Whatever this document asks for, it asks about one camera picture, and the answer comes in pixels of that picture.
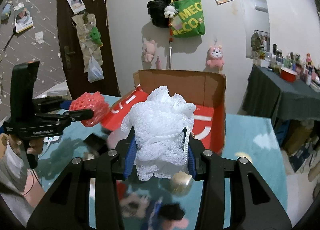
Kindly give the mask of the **person's left hand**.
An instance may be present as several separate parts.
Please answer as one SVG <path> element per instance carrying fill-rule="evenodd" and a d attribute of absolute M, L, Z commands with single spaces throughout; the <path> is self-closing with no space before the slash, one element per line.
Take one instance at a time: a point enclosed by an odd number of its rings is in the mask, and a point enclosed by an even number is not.
<path fill-rule="evenodd" d="M 40 155 L 43 152 L 44 138 L 36 138 L 31 140 L 26 146 L 24 142 L 14 135 L 8 136 L 9 145 L 17 156 L 21 156 L 21 150 L 27 154 Z"/>

